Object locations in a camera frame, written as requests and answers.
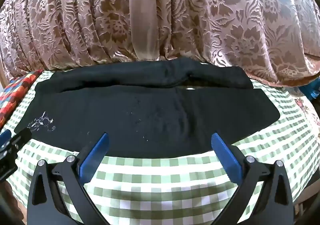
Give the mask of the green white checkered bedsheet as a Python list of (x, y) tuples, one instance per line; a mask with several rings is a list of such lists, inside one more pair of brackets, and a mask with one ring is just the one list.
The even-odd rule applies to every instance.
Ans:
[[(26, 93), (4, 125), (15, 131), (31, 101), (37, 83), (50, 79), (44, 72)], [(292, 197), (297, 198), (319, 168), (319, 138), (302, 109), (286, 88), (259, 82), (280, 113), (270, 126), (235, 145), (261, 162), (283, 161)], [(28, 201), (36, 164), (63, 161), (78, 151), (51, 146), (32, 138), (18, 153), (17, 171), (9, 177), (15, 196)], [(90, 198), (111, 224), (209, 224), (236, 191), (215, 152), (175, 158), (125, 158), (108, 153), (93, 179), (85, 185)]]

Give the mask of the floral mattress edge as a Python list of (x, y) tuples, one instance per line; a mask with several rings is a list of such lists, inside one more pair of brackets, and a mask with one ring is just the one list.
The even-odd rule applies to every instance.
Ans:
[(316, 109), (308, 98), (300, 91), (298, 87), (286, 88), (293, 96), (297, 105), (304, 112), (306, 119), (311, 123), (311, 126), (316, 130), (316, 136), (319, 138), (319, 116)]

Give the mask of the multicoloured checkered pillow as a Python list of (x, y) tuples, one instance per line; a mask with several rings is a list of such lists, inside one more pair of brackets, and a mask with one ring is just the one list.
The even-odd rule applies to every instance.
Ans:
[(11, 81), (1, 92), (1, 129), (43, 70), (29, 72)]

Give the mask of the blue bag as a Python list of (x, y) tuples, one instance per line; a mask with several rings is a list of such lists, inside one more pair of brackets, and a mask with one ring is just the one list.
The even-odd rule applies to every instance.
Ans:
[(314, 81), (299, 87), (299, 89), (310, 101), (313, 101), (319, 96), (319, 82)]

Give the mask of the brown floral curtain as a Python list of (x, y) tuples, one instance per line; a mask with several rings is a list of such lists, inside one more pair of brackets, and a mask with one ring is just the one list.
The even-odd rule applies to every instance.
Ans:
[(33, 70), (189, 57), (295, 87), (319, 76), (315, 0), (5, 0), (1, 69)]

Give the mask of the black pants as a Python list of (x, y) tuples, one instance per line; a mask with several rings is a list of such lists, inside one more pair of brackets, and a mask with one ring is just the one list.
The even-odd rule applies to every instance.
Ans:
[(243, 69), (180, 58), (56, 72), (36, 84), (15, 131), (69, 151), (106, 133), (109, 156), (175, 158), (210, 151), (214, 133), (233, 144), (279, 117)]

